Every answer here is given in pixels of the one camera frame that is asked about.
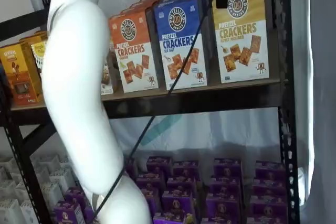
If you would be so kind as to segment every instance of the yellow cracker box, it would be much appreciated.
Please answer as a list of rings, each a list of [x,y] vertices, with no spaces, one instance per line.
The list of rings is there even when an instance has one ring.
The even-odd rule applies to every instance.
[[[0,48],[0,59],[14,102],[18,105],[39,102],[42,97],[41,80],[29,44],[19,42]]]
[[[269,77],[264,0],[228,0],[213,14],[222,83]]]

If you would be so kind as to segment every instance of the robotic arm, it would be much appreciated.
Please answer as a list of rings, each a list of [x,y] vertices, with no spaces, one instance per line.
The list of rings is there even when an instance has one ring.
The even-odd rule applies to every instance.
[[[51,0],[43,92],[50,117],[91,203],[104,199],[123,154],[100,101],[110,32],[98,0]],[[98,203],[92,200],[97,194]],[[150,224],[145,198],[123,176],[98,215],[102,224]]]

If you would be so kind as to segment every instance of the black cable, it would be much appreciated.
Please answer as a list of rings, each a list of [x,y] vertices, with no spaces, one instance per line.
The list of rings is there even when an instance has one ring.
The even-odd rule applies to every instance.
[[[174,90],[174,88],[175,88],[175,86],[176,86],[178,80],[180,79],[180,77],[181,77],[181,75],[182,75],[183,69],[184,69],[185,65],[187,64],[187,62],[188,62],[188,60],[189,60],[189,57],[190,57],[190,54],[191,54],[191,52],[192,52],[192,50],[193,50],[193,48],[194,48],[194,45],[195,45],[195,43],[196,43],[198,34],[199,34],[200,31],[201,31],[202,23],[203,23],[203,21],[204,21],[206,15],[207,15],[208,10],[210,9],[210,7],[211,7],[211,5],[212,5],[212,1],[213,1],[213,0],[210,0],[208,6],[206,7],[206,10],[205,10],[205,12],[204,12],[204,14],[203,14],[203,16],[202,16],[202,18],[201,18],[201,21],[199,22],[199,26],[198,26],[198,28],[197,28],[197,31],[196,31],[196,34],[195,34],[195,38],[194,38],[194,40],[193,40],[193,42],[192,42],[192,44],[191,44],[191,46],[190,46],[190,50],[189,50],[189,52],[188,52],[188,55],[187,55],[187,57],[185,58],[185,60],[184,60],[184,62],[183,62],[183,64],[182,64],[182,68],[181,68],[181,70],[180,70],[180,73],[178,73],[178,76],[177,76],[176,80],[174,81],[173,85],[172,85],[171,88],[169,89],[169,91],[168,91],[168,93],[167,93],[167,95],[166,95],[167,97],[171,95],[171,93],[173,92],[173,90]],[[153,116],[151,116],[151,118],[149,119],[149,121],[148,121],[146,127],[143,129],[143,131],[142,131],[142,133],[141,133],[141,135],[140,135],[138,141],[136,142],[135,146],[133,147],[133,149],[132,149],[132,151],[131,151],[131,153],[130,153],[130,155],[129,155],[129,158],[128,158],[127,161],[126,161],[126,164],[128,164],[129,160],[133,157],[133,154],[134,154],[135,151],[137,150],[139,144],[141,143],[143,137],[145,136],[145,134],[146,134],[148,128],[151,126],[151,124],[152,124],[152,122],[154,121],[155,117],[156,117],[156,115],[153,115]],[[94,213],[94,216],[93,216],[92,220],[89,222],[90,224],[93,224],[94,219],[97,217],[98,213],[100,212],[100,210],[102,209],[102,207],[104,206],[104,204],[106,203],[106,201],[109,199],[110,195],[112,194],[113,190],[116,188],[116,186],[117,186],[119,180],[121,179],[122,175],[124,174],[125,169],[126,169],[126,167],[123,166],[123,168],[122,168],[122,170],[120,171],[120,173],[119,173],[117,179],[116,179],[115,182],[113,183],[113,186],[111,187],[111,189],[109,190],[109,192],[106,194],[104,200],[102,201],[102,203],[101,203],[100,206],[98,207],[97,211]]]

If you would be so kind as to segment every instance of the black metal shelving unit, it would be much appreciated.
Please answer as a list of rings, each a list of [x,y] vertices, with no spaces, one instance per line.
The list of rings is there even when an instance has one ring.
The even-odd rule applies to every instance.
[[[50,0],[45,9],[0,23],[0,41],[46,24]],[[272,13],[277,27],[279,75],[243,84],[213,84],[207,88],[105,96],[103,104],[111,119],[135,116],[168,115],[237,109],[277,107],[281,160],[286,167],[289,224],[300,223],[298,164],[293,76],[291,0],[273,0]],[[19,125],[39,126],[23,138]],[[52,223],[30,161],[31,154],[46,142],[56,129],[43,103],[15,107],[1,80],[0,126],[3,126],[40,223]]]

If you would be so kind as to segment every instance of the honey mustard crackers box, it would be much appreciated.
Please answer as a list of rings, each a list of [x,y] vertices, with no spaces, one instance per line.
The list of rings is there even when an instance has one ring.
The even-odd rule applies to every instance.
[[[228,0],[227,9],[213,2],[222,83],[269,77],[264,0]]]

